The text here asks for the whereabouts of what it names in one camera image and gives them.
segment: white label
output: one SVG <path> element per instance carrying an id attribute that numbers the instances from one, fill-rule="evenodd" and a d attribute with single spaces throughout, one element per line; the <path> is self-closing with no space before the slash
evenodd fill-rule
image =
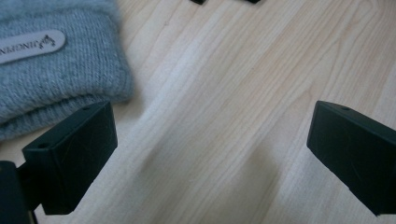
<path id="1" fill-rule="evenodd" d="M 27 35 L 16 35 L 0 40 L 0 64 L 52 53 L 66 41 L 58 30 L 40 31 Z"/>

